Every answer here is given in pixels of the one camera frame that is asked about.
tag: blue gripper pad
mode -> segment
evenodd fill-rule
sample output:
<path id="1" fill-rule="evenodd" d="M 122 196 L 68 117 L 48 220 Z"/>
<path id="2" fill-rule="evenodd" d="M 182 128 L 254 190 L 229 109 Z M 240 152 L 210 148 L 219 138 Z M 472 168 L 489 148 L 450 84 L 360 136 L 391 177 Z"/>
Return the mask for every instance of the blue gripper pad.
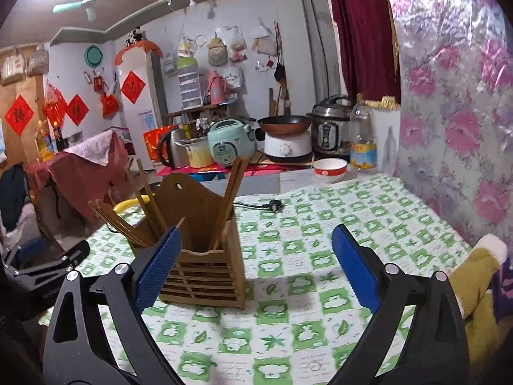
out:
<path id="1" fill-rule="evenodd" d="M 135 308 L 139 313 L 142 313 L 145 308 L 153 306 L 158 293 L 166 282 L 181 251 L 180 231 L 175 228 L 171 229 L 165 238 L 160 239 L 156 247 L 157 251 L 137 282 Z"/>
<path id="2" fill-rule="evenodd" d="M 378 280 L 359 251 L 363 247 L 345 226 L 337 226 L 332 233 L 332 248 L 360 305 L 367 307 L 373 314 L 376 313 L 381 305 Z"/>

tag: floral wallpaper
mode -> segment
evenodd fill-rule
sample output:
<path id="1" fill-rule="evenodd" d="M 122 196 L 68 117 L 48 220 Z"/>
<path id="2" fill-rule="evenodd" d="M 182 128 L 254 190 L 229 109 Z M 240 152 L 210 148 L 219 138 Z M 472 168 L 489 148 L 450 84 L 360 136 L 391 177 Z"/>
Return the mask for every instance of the floral wallpaper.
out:
<path id="1" fill-rule="evenodd" d="M 396 174 L 470 244 L 513 248 L 513 30 L 496 0 L 390 0 L 399 41 Z"/>

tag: maroon curtain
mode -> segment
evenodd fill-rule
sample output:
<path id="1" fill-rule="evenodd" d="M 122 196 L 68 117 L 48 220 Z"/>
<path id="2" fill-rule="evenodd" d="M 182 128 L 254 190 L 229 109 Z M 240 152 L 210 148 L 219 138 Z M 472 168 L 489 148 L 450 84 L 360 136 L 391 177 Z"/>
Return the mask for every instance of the maroon curtain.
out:
<path id="1" fill-rule="evenodd" d="M 393 95 L 399 101 L 388 0 L 332 0 L 332 5 L 349 95 L 362 93 L 369 100 Z"/>

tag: yellow handle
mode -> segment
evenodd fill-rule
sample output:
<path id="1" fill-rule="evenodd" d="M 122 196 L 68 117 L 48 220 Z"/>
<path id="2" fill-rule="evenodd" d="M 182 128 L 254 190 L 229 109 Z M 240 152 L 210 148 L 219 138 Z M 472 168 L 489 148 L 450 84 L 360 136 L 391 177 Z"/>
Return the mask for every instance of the yellow handle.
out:
<path id="1" fill-rule="evenodd" d="M 148 204 L 148 202 L 150 201 L 150 197 L 147 195 L 142 195 L 142 197 L 143 197 L 144 203 Z M 126 209 L 133 207 L 135 205 L 139 205 L 139 201 L 137 200 L 137 198 L 132 198 L 131 200 L 124 200 L 124 201 L 121 201 L 120 203 L 117 203 L 114 206 L 113 210 L 116 214 L 120 214 L 123 211 L 125 211 Z"/>

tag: ceiling fan blade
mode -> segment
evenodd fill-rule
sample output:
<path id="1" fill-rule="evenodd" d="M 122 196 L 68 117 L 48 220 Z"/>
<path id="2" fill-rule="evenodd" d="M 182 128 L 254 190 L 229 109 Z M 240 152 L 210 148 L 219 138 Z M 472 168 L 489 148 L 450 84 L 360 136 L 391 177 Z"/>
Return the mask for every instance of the ceiling fan blade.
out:
<path id="1" fill-rule="evenodd" d="M 54 13 L 65 12 L 67 10 L 73 10 L 74 8 L 78 8 L 82 5 L 81 1 L 77 1 L 76 3 L 66 3 L 66 4 L 58 4 L 53 7 Z"/>
<path id="2" fill-rule="evenodd" d="M 96 13 L 91 7 L 86 7 L 87 20 L 94 21 L 96 20 Z"/>

